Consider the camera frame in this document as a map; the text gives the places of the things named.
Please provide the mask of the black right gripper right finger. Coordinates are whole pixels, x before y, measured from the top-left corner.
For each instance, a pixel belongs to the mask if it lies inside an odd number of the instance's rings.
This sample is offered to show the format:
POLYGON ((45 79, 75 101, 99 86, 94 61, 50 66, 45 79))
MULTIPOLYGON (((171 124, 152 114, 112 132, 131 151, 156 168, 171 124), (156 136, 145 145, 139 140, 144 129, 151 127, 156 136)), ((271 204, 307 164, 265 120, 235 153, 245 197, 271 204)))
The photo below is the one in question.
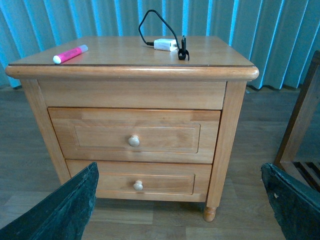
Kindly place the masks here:
POLYGON ((287 240, 318 240, 320 193, 272 163, 261 166, 261 177, 284 237, 287 240))

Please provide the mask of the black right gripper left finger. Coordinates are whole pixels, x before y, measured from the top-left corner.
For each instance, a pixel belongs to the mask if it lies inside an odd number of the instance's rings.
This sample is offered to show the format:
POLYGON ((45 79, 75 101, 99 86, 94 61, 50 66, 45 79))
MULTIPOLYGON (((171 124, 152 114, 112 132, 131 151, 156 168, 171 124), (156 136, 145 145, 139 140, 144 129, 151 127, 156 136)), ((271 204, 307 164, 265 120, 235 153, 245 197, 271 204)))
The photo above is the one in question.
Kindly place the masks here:
POLYGON ((99 171, 86 166, 56 191, 0 230, 2 240, 80 240, 93 213, 99 171))

